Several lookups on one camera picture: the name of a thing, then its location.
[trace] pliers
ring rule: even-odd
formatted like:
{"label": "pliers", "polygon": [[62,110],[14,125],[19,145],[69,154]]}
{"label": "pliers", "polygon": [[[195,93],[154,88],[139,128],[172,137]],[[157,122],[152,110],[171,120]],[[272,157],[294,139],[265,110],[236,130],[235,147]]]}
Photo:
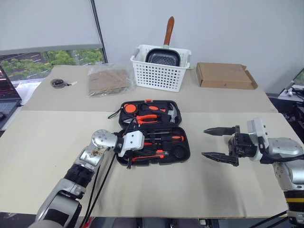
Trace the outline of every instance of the pliers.
{"label": "pliers", "polygon": [[[150,123],[160,123],[160,121],[157,121],[157,115],[155,114],[150,114],[150,115],[138,115],[136,116],[134,119],[136,120],[136,122],[138,124],[150,124]],[[131,121],[132,121],[133,118],[129,118],[129,119],[126,119],[124,120],[123,122],[124,123],[127,123],[129,124]]]}

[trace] frying pan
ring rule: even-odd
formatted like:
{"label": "frying pan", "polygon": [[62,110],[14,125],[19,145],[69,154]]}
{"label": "frying pan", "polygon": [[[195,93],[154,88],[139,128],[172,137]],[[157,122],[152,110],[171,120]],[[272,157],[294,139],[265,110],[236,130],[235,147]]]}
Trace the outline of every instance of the frying pan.
{"label": "frying pan", "polygon": [[181,57],[177,51],[169,49],[169,43],[171,39],[171,34],[174,26],[174,17],[170,17],[167,24],[165,41],[163,43],[163,48],[151,49],[147,56],[147,63],[156,63],[162,65],[176,66],[179,67],[181,63]]}

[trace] laptop keyboard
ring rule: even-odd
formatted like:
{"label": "laptop keyboard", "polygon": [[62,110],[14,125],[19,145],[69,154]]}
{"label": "laptop keyboard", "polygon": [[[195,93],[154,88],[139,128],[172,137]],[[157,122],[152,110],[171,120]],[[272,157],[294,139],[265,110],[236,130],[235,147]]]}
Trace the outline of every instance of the laptop keyboard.
{"label": "laptop keyboard", "polygon": [[0,103],[0,112],[5,115],[10,114],[11,110],[16,106],[16,102],[3,102]]}

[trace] open tool case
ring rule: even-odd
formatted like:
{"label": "open tool case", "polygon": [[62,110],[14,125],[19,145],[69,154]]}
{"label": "open tool case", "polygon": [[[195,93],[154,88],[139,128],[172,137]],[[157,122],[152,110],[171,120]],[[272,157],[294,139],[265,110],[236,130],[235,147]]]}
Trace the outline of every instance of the open tool case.
{"label": "open tool case", "polygon": [[185,131],[178,125],[181,113],[174,101],[129,101],[121,105],[119,132],[141,131],[145,136],[144,147],[138,151],[126,151],[117,160],[127,168],[131,165],[147,166],[184,162],[190,157]]}

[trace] wooden pan handle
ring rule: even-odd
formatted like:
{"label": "wooden pan handle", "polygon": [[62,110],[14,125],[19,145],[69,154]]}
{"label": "wooden pan handle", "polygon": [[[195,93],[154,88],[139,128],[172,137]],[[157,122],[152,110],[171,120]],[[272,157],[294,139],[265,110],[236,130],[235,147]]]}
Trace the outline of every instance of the wooden pan handle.
{"label": "wooden pan handle", "polygon": [[167,24],[167,31],[166,31],[166,36],[165,36],[165,41],[164,45],[169,45],[170,44],[170,39],[171,39],[171,34],[173,31],[173,26],[174,26],[174,17],[170,17],[168,20]]}

